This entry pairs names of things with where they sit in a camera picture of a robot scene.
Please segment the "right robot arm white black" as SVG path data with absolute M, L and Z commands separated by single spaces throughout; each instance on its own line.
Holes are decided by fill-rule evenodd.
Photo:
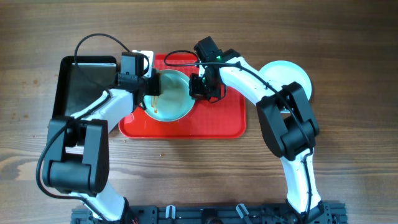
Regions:
M 233 49 L 197 47 L 194 56 L 200 72 L 192 77 L 190 95 L 220 99 L 225 86 L 255 105 L 264 142 L 284 169 L 287 206 L 300 223 L 312 222 L 320 216 L 322 203 L 313 171 L 319 125 L 310 95 L 299 82 L 304 70 L 286 61 L 256 70 Z

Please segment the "white plate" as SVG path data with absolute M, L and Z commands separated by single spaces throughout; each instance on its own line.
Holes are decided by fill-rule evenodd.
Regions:
M 304 89 L 307 99 L 311 99 L 312 83 L 310 77 L 299 65 L 286 60 L 276 60 L 263 66 L 259 73 L 277 91 L 281 91 L 284 85 L 297 82 Z
M 160 95 L 145 96 L 145 113 L 151 118 L 171 122 L 187 115 L 195 104 L 189 95 L 190 78 L 186 74 L 172 69 L 160 71 Z

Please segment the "white plate top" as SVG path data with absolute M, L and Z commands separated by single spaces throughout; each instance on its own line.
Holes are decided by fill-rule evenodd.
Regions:
M 190 78 L 186 74 L 172 69 L 160 71 L 160 95 L 145 96 L 145 113 L 151 118 L 171 122 L 187 115 L 195 104 L 189 95 Z

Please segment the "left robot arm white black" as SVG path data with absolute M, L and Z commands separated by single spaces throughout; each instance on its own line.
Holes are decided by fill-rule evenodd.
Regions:
M 109 131 L 131 114 L 145 95 L 160 94 L 160 74 L 118 74 L 115 88 L 73 116 L 50 120 L 47 144 L 36 167 L 39 189 L 52 198 L 79 200 L 96 223 L 137 223 L 128 200 L 108 182 Z

